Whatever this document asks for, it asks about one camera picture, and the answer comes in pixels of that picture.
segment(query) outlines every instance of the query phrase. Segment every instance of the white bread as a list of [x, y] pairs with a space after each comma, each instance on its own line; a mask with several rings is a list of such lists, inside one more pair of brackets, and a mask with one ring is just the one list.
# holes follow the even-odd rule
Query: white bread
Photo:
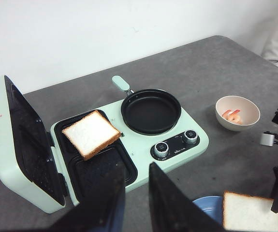
[[98, 110], [62, 130], [84, 160], [116, 141], [120, 132]]
[[224, 192], [223, 227], [233, 231], [278, 232], [278, 213], [273, 199]]

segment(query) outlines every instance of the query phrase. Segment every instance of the sandwich maker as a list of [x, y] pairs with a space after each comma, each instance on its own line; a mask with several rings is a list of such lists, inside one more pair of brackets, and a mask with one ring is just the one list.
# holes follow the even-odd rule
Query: sandwich maker
[[10, 190], [47, 213], [65, 207], [69, 195], [77, 205], [105, 174], [124, 168], [126, 192], [148, 182], [152, 162], [168, 172], [205, 152], [208, 136], [181, 108], [167, 132], [144, 135], [123, 121], [123, 100], [97, 109], [122, 136], [93, 158], [83, 161], [62, 130], [93, 110], [56, 122], [50, 132], [7, 77], [0, 78], [0, 180]]

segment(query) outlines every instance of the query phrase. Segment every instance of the hinge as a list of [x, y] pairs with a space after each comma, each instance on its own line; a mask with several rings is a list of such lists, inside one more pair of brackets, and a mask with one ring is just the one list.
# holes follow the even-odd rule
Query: hinge
[[55, 146], [54, 141], [52, 139], [51, 133], [50, 132], [46, 132], [47, 138], [48, 138], [48, 142], [50, 143], [50, 146]]
[[61, 182], [62, 193], [66, 197], [66, 196], [68, 196], [68, 187], [67, 187], [65, 177], [61, 173], [58, 173], [58, 177]]

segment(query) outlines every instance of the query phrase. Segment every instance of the pan handle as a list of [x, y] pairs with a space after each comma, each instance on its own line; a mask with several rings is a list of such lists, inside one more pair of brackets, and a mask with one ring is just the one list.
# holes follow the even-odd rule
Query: pan handle
[[113, 76], [112, 82], [121, 90], [127, 93], [127, 96], [134, 93], [132, 89], [130, 89], [129, 84], [121, 77], [121, 76]]

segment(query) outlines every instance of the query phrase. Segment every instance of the table surface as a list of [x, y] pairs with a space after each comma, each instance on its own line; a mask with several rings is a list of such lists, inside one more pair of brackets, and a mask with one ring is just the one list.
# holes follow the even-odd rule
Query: table surface
[[[207, 151], [168, 173], [187, 197], [220, 196], [225, 190], [269, 197], [278, 146], [261, 146], [259, 139], [264, 131], [278, 133], [278, 125], [271, 122], [278, 108], [278, 67], [226, 37], [213, 36], [25, 97], [49, 130], [57, 121], [123, 99], [124, 93], [111, 82], [113, 75], [121, 75], [134, 90], [169, 91], [207, 133]], [[214, 107], [226, 95], [243, 96], [257, 104], [259, 122], [243, 132], [223, 128]], [[69, 197], [66, 204], [49, 215], [0, 182], [0, 230], [45, 228], [73, 207]], [[123, 231], [151, 230], [145, 184], [126, 194]]]

